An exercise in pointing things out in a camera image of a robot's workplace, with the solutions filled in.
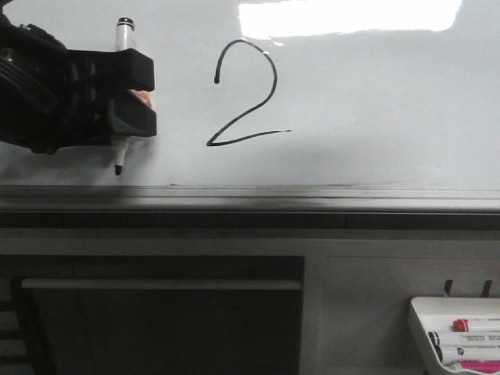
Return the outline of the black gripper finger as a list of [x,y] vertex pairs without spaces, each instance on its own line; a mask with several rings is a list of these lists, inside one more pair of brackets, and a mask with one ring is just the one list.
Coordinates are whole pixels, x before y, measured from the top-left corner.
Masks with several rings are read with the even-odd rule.
[[151,58],[129,48],[117,52],[69,50],[76,68],[76,82],[116,90],[155,90],[155,68]]
[[107,122],[111,135],[151,138],[157,134],[155,111],[131,91],[109,102]]

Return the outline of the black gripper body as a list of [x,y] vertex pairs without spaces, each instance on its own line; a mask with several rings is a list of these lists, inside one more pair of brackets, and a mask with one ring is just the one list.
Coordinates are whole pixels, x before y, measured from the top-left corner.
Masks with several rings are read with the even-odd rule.
[[61,148],[110,145],[100,81],[112,53],[68,49],[30,24],[1,16],[1,141],[52,155]]

